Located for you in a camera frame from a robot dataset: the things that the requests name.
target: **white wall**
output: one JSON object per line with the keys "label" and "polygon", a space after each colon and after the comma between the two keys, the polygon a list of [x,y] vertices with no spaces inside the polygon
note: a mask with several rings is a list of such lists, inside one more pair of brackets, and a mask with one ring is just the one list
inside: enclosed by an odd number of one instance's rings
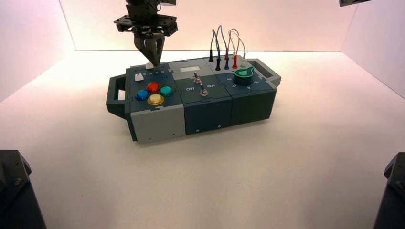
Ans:
{"label": "white wall", "polygon": [[[125,0],[61,0],[78,50],[133,50],[133,35],[113,21]],[[166,50],[207,50],[211,28],[237,28],[249,50],[340,51],[356,6],[338,0],[177,0],[161,14],[178,18]]]}
{"label": "white wall", "polygon": [[359,4],[343,53],[405,98],[405,1]]}
{"label": "white wall", "polygon": [[0,102],[73,51],[58,0],[1,0]]}

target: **red button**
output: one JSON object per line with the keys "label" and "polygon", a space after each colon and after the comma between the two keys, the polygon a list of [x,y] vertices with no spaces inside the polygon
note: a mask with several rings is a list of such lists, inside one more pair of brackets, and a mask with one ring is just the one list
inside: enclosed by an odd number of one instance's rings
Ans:
{"label": "red button", "polygon": [[160,89],[160,85],[158,83],[149,83],[146,89],[151,93],[157,93]]}

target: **round push button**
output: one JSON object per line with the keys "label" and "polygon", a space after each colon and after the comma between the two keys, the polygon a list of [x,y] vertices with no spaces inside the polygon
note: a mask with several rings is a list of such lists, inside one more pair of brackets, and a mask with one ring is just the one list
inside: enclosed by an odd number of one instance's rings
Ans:
{"label": "round push button", "polygon": [[173,90],[169,86],[164,86],[160,89],[160,93],[163,95],[163,97],[169,97],[173,94]]}
{"label": "round push button", "polygon": [[160,85],[158,83],[149,83],[147,88],[150,93],[157,93],[160,89]]}
{"label": "round push button", "polygon": [[145,99],[148,98],[148,96],[149,96],[149,92],[147,90],[139,90],[137,92],[136,99],[137,100],[145,100]]}
{"label": "round push button", "polygon": [[160,94],[151,94],[148,98],[148,104],[150,105],[160,105],[164,102],[164,98],[163,96],[161,96]]}

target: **dial knob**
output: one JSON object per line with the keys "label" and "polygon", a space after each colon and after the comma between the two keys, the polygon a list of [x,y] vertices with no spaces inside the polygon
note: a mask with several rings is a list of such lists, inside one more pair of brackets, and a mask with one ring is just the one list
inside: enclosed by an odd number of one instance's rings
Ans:
{"label": "dial knob", "polygon": [[248,68],[238,69],[234,73],[234,83],[240,86],[251,85],[253,82],[253,70],[255,68],[250,66]]}

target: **teal button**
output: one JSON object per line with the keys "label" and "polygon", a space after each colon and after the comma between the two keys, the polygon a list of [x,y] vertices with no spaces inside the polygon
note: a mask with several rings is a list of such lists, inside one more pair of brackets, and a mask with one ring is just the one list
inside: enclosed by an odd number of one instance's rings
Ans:
{"label": "teal button", "polygon": [[163,97],[169,97],[173,94],[173,90],[169,86],[164,86],[160,89],[160,93],[163,95]]}

